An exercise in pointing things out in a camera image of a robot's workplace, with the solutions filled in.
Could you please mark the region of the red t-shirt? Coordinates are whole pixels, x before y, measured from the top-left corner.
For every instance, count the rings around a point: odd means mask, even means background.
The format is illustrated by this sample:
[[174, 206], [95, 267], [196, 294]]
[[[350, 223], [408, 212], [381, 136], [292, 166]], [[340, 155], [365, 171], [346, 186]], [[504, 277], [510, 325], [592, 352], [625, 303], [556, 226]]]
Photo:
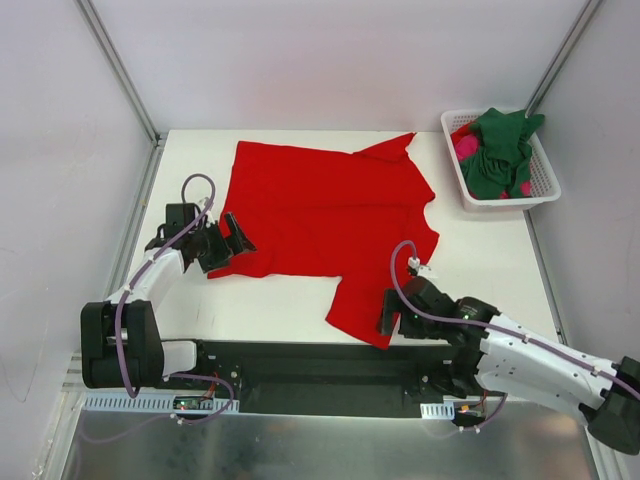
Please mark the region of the red t-shirt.
[[387, 349], [377, 324], [392, 251], [411, 240], [429, 260], [439, 240], [425, 220], [435, 193], [407, 152], [413, 138], [353, 153], [239, 142], [223, 210], [257, 250], [210, 278], [337, 277], [327, 322]]

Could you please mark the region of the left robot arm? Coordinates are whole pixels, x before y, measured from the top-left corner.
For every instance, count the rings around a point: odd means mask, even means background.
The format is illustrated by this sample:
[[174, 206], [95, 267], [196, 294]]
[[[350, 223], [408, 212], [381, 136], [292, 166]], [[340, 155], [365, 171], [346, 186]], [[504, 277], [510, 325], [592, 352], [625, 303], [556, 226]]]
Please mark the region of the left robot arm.
[[174, 374], [192, 389], [210, 381], [212, 366], [199, 356], [197, 343], [162, 340], [154, 309], [192, 264], [209, 274], [256, 250], [232, 213], [225, 213], [224, 221], [222, 229], [194, 203], [166, 206], [165, 222], [145, 246], [141, 265], [107, 299], [81, 310], [86, 387], [124, 387], [134, 394]]

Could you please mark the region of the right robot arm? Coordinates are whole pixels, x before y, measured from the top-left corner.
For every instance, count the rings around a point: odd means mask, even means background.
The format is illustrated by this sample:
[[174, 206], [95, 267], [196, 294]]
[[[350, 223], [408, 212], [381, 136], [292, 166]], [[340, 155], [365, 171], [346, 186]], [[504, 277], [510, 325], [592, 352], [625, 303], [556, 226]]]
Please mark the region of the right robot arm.
[[379, 330], [444, 340], [451, 363], [429, 374], [434, 389], [458, 398], [499, 392], [573, 417], [606, 446], [639, 452], [639, 362], [599, 358], [550, 343], [473, 297], [452, 300], [424, 277], [384, 293]]

